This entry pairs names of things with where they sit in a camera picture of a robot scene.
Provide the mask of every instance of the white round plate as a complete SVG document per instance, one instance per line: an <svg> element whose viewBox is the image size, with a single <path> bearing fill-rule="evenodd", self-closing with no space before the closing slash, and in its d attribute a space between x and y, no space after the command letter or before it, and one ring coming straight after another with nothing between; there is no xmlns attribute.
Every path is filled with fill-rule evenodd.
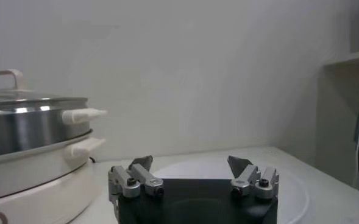
<svg viewBox="0 0 359 224"><path fill-rule="evenodd" d="M309 205L309 194L304 184L291 172L275 167L280 176L278 224L299 223ZM263 173L265 166L259 165ZM154 173L160 178L232 179L227 158L208 157L176 163Z"/></svg>

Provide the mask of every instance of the stainless steel pot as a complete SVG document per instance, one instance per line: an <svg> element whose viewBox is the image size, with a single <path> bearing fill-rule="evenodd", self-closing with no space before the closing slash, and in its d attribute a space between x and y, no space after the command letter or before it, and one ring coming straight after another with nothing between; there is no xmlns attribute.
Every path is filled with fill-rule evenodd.
<svg viewBox="0 0 359 224"><path fill-rule="evenodd" d="M89 121L105 111L87 108L87 98L61 97L25 89L17 70L13 89L0 89L0 155L30 150L82 136L91 131Z"/></svg>

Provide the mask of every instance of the screw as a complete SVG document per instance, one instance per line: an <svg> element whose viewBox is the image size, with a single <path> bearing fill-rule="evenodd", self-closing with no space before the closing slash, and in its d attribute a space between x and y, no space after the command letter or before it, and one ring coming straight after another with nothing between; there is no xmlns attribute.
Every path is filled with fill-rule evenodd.
<svg viewBox="0 0 359 224"><path fill-rule="evenodd" d="M128 186L133 186L133 185L136 184L136 179L134 179L133 177L128 178L128 180L126 180L126 184L127 184Z"/></svg>
<svg viewBox="0 0 359 224"><path fill-rule="evenodd" d="M259 186L260 187L268 187L269 186L269 181L266 180L266 179L260 179Z"/></svg>

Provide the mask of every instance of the white wall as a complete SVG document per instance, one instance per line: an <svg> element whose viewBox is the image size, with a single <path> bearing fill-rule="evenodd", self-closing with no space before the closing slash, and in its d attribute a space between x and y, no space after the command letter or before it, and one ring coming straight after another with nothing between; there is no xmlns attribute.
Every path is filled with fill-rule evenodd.
<svg viewBox="0 0 359 224"><path fill-rule="evenodd" d="M313 163L347 0L0 1L0 69L87 96L100 159L276 145Z"/></svg>

